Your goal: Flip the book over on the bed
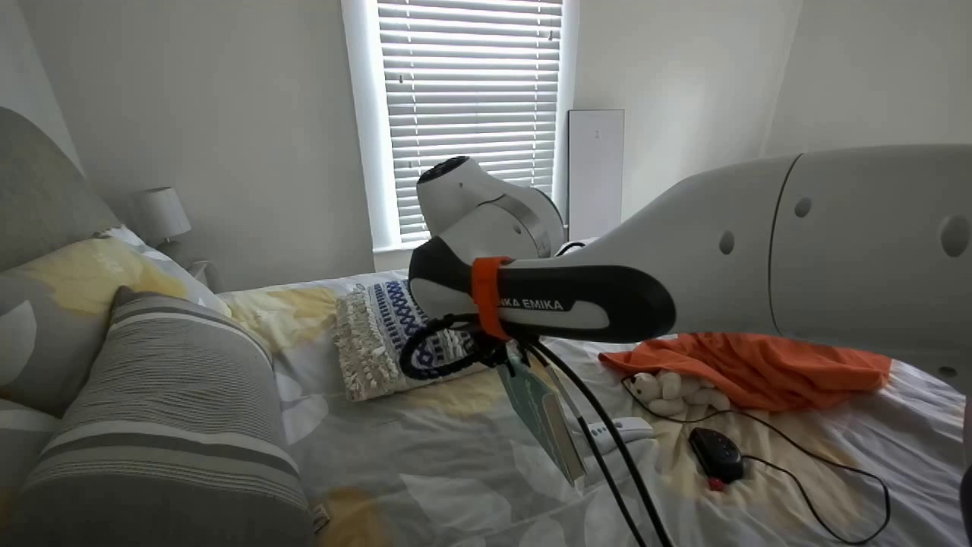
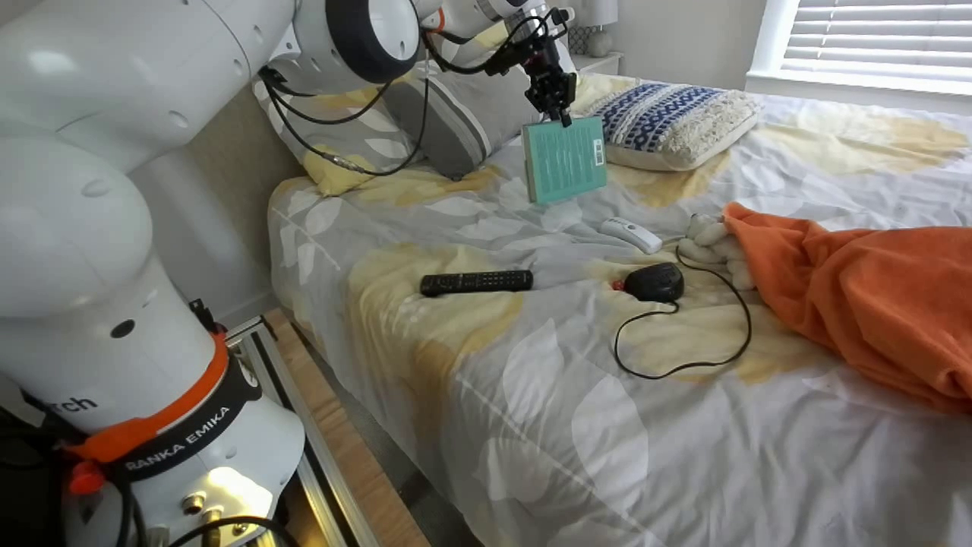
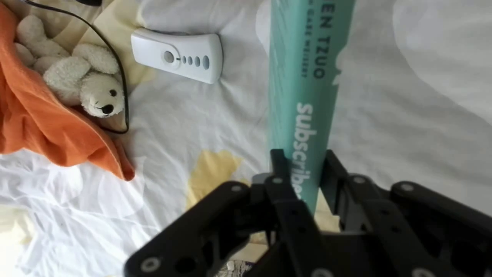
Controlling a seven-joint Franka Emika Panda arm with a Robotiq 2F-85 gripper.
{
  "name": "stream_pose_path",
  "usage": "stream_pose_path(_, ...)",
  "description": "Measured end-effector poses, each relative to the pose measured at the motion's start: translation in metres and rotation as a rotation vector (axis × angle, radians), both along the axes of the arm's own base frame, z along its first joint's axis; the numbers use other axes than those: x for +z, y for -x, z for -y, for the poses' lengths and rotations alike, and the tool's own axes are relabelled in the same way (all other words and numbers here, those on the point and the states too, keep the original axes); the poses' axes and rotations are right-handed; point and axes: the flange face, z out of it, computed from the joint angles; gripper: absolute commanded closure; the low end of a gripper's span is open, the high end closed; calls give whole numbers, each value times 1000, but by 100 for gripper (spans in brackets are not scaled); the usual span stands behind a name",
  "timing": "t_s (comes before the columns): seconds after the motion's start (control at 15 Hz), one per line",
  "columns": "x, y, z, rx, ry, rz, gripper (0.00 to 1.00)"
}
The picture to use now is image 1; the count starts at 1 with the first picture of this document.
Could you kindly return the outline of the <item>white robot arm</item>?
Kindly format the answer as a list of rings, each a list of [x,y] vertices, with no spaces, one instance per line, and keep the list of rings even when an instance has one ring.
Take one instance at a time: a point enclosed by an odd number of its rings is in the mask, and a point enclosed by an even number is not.
[[[429,319],[506,334],[780,334],[972,384],[972,147],[782,156],[696,172],[568,252],[554,208],[476,160],[422,172]]]

